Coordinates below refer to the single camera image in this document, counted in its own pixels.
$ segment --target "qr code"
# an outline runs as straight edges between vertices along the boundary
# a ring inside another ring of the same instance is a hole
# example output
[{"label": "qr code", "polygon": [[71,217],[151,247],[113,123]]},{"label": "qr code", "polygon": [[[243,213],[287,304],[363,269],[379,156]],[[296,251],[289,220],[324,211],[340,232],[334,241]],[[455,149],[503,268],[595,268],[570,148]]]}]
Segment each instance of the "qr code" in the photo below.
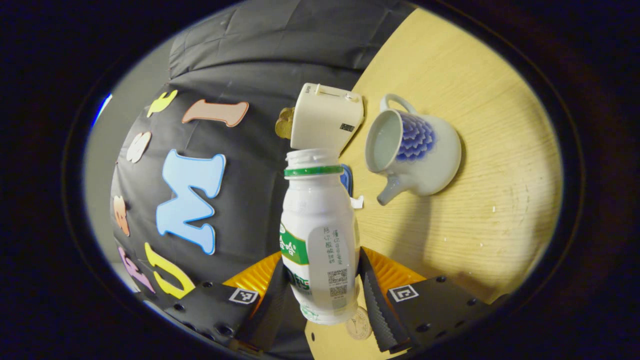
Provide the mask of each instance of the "qr code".
[{"label": "qr code", "polygon": [[347,286],[346,285],[336,286],[334,288],[329,288],[329,296],[331,296],[331,297],[344,295],[346,293],[347,293]]},{"label": "qr code", "polygon": [[347,281],[347,269],[329,271],[326,274],[329,275],[329,285]]}]

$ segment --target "gold coin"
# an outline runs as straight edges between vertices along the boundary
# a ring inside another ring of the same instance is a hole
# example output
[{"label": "gold coin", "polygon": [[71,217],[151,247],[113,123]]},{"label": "gold coin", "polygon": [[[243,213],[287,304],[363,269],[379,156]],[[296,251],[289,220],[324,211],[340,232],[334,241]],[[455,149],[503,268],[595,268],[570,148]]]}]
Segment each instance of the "gold coin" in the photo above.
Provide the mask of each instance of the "gold coin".
[{"label": "gold coin", "polygon": [[371,323],[369,323],[369,316],[367,310],[362,306],[358,306],[356,313],[345,323],[347,332],[352,338],[356,340],[364,340],[371,336]]}]

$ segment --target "wooden tabletop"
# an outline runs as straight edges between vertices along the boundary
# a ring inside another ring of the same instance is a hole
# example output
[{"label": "wooden tabletop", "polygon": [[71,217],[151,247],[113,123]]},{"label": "wooden tabletop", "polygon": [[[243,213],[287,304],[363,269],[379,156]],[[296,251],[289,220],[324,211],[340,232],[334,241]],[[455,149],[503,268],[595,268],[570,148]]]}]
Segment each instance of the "wooden tabletop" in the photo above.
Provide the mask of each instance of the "wooden tabletop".
[{"label": "wooden tabletop", "polygon": [[[365,120],[340,160],[352,169],[353,196],[365,199],[361,245],[427,278],[444,274],[485,302],[518,288],[551,239],[563,189],[553,127],[525,80],[472,35],[416,9],[353,91],[365,97]],[[386,93],[457,130],[460,169],[440,193],[376,202],[386,179],[367,170],[364,145]],[[305,332],[316,359],[390,357],[373,335],[352,340],[344,324],[309,322]]]}]

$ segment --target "bottle label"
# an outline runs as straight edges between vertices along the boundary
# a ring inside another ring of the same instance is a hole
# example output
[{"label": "bottle label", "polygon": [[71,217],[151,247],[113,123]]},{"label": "bottle label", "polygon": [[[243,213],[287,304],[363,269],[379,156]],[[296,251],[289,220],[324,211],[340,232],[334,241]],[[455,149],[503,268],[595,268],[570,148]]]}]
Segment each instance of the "bottle label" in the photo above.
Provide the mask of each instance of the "bottle label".
[{"label": "bottle label", "polygon": [[280,252],[298,265],[309,264],[305,240],[293,236],[282,224],[280,224]]}]

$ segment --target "plastic bottle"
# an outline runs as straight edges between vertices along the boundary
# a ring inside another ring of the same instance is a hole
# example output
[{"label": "plastic bottle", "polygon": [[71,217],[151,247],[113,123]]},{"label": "plastic bottle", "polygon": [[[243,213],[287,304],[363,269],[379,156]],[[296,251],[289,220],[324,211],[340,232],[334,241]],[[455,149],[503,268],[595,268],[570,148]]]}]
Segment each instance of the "plastic bottle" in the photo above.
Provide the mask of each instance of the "plastic bottle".
[{"label": "plastic bottle", "polygon": [[309,321],[333,325],[358,308],[355,277],[360,244],[343,169],[330,149],[287,154],[280,250],[291,287]]}]

